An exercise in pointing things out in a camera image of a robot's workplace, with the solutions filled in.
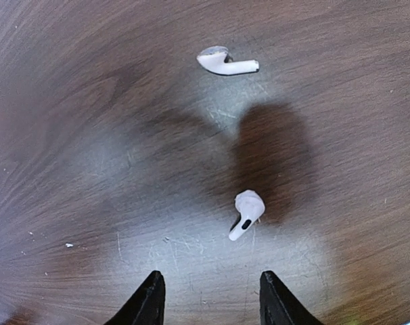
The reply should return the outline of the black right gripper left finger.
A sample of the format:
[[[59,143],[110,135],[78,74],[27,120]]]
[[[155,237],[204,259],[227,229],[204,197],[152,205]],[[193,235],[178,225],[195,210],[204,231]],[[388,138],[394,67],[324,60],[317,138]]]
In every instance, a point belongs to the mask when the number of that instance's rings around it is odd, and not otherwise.
[[[164,323],[165,281],[152,271],[128,301],[104,325],[159,325]]]

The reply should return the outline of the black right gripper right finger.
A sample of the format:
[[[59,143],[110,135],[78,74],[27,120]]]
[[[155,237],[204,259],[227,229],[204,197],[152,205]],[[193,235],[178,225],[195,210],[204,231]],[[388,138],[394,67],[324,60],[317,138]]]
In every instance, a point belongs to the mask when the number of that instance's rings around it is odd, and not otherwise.
[[[273,325],[323,325],[272,271],[260,277],[260,323]]]

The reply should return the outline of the white earbud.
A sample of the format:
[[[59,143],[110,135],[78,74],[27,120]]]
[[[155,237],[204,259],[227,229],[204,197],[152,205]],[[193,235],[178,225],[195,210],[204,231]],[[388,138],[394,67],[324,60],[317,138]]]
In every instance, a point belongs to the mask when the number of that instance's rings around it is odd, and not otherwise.
[[[264,214],[265,204],[255,191],[246,190],[235,197],[235,209],[240,214],[240,220],[229,232],[231,241],[238,240]]]
[[[196,60],[203,69],[222,76],[250,74],[260,70],[257,60],[233,61],[229,50],[219,45],[202,50]]]

